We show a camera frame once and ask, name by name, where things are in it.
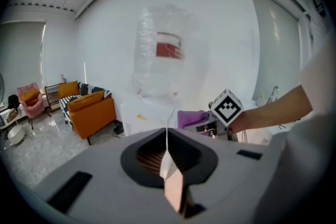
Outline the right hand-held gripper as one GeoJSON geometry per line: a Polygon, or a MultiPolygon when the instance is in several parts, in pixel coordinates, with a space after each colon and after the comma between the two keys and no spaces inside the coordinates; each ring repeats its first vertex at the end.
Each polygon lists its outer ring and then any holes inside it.
{"type": "Polygon", "coordinates": [[[238,140],[229,126],[243,112],[239,98],[225,89],[208,107],[208,111],[183,111],[183,129],[212,138],[238,140]]]}

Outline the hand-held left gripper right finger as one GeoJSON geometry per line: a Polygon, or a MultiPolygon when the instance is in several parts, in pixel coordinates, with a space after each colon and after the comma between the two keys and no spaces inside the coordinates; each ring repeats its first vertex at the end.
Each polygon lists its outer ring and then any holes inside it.
{"type": "Polygon", "coordinates": [[[183,175],[179,170],[170,172],[164,181],[164,196],[183,218],[190,218],[205,210],[205,207],[194,202],[189,188],[183,185],[183,175]]]}

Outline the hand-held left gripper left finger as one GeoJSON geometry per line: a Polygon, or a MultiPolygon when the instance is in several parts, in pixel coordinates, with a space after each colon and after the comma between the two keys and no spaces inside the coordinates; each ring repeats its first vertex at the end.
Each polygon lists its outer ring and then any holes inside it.
{"type": "Polygon", "coordinates": [[[165,136],[166,151],[161,160],[160,177],[162,177],[164,181],[167,181],[179,175],[179,169],[177,168],[177,165],[173,161],[173,158],[169,152],[168,129],[165,129],[165,131],[166,131],[165,136]]]}

